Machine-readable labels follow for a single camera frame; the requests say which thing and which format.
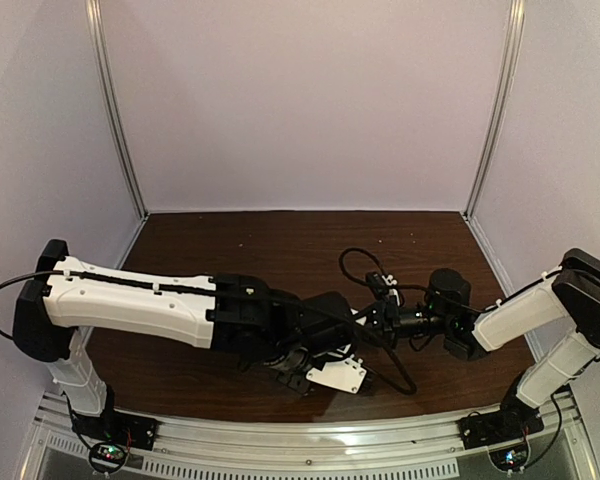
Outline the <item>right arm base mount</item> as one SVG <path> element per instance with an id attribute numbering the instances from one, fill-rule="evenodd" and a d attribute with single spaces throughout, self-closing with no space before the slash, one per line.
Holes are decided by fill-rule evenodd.
<path id="1" fill-rule="evenodd" d="M 530 460 L 528 437 L 541 432 L 544 423 L 538 408 L 514 399 L 503 401 L 490 413 L 470 413 L 458 421 L 458 427 L 466 450 L 511 442 L 488 456 L 497 470 L 514 473 L 526 467 Z"/>

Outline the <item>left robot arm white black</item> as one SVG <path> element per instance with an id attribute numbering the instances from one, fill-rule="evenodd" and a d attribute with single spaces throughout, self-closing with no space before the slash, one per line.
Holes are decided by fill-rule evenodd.
<path id="1" fill-rule="evenodd" d="M 8 280 L 20 291 L 6 338 L 44 363 L 74 412 L 104 414 L 112 389 L 90 360 L 82 332 L 100 328 L 236 355 L 275 370 L 293 386 L 356 394 L 366 369 L 355 357 L 347 300 L 308 299 L 240 274 L 159 276 L 103 268 L 49 241 L 33 272 Z"/>

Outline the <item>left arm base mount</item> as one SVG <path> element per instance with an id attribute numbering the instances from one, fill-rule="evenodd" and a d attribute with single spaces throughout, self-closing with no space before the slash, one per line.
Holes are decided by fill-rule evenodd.
<path id="1" fill-rule="evenodd" d="M 72 431 L 87 449 L 92 469 L 105 477 L 119 472 L 129 460 L 131 451 L 151 451 L 158 421 L 151 417 L 105 411 L 99 417 L 69 410 Z"/>

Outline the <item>white remote control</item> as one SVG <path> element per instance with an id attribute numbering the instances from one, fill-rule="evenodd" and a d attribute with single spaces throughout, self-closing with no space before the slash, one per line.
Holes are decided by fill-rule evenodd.
<path id="1" fill-rule="evenodd" d="M 375 334 L 373 325 L 359 325 L 353 321 L 353 316 L 347 321 L 350 332 L 345 344 L 336 349 L 336 354 L 341 358 L 353 357 L 359 346 L 364 341 L 371 340 L 371 334 Z"/>

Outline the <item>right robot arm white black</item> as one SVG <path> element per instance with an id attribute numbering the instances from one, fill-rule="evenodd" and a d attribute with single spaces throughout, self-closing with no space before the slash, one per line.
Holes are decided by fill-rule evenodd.
<path id="1" fill-rule="evenodd" d="M 500 409 L 516 419 L 536 415 L 557 390 L 600 360 L 600 260 L 579 248 L 537 280 L 484 309 L 470 307 L 471 285 L 449 268 L 435 270 L 423 287 L 422 302 L 406 307 L 405 286 L 385 273 L 364 281 L 376 298 L 357 319 L 390 345 L 401 338 L 444 338 L 444 347 L 462 360 L 477 360 L 555 320 L 572 328 L 547 354 L 512 383 Z"/>

